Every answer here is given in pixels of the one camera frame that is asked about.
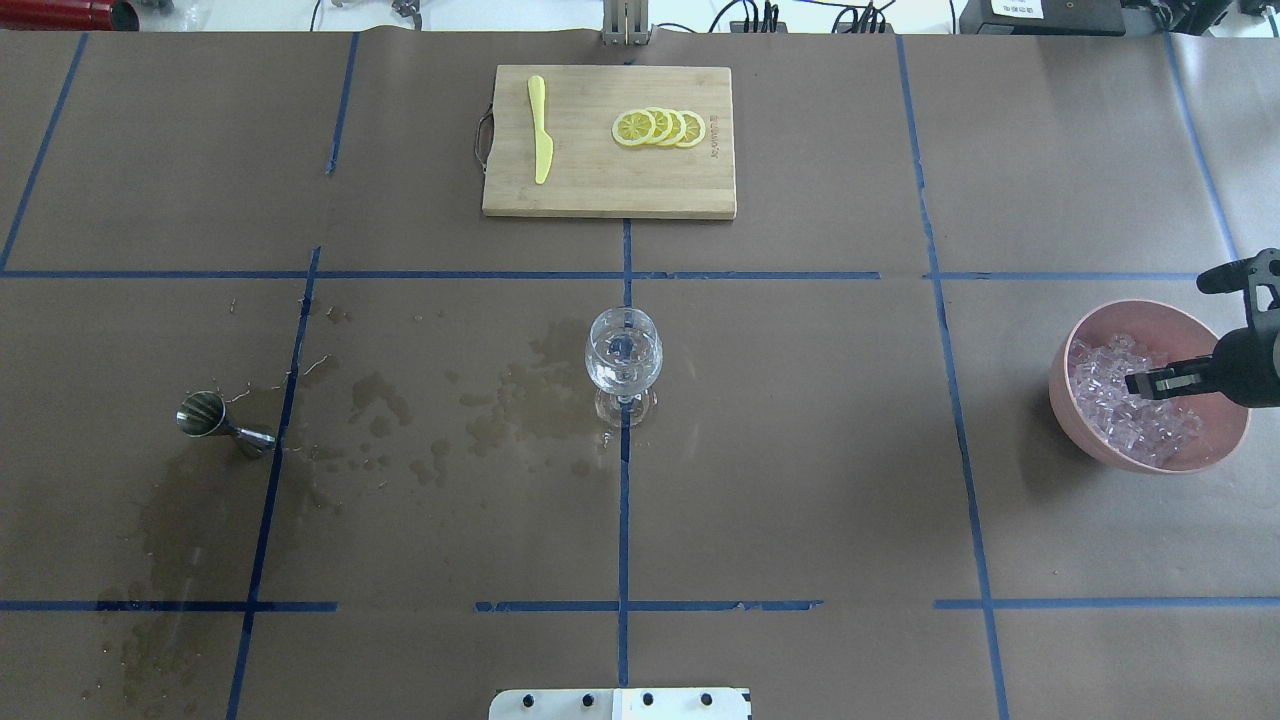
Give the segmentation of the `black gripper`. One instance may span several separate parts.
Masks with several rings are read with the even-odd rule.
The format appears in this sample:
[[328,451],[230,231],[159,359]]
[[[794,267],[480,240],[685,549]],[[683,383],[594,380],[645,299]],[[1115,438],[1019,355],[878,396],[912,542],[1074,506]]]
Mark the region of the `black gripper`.
[[1126,392],[1142,398],[1215,392],[1242,407],[1277,407],[1277,337],[1276,327],[1231,331],[1215,345],[1212,356],[1125,375]]

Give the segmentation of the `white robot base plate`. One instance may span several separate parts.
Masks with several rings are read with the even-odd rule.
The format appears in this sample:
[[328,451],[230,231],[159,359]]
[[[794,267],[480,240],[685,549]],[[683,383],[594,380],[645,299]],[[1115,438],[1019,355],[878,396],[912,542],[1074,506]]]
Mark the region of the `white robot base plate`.
[[489,719],[751,719],[748,689],[732,687],[508,689]]

